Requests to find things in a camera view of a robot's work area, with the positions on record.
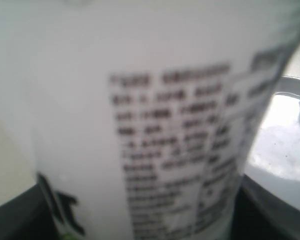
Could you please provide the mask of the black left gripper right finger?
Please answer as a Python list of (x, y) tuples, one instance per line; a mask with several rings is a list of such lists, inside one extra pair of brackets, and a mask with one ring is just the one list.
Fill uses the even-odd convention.
[(244, 176), (235, 198), (231, 240), (300, 240), (300, 211)]

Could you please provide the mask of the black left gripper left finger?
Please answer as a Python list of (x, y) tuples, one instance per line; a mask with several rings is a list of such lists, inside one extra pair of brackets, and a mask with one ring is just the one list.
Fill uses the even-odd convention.
[(58, 240), (48, 204), (35, 184), (0, 206), (0, 240)]

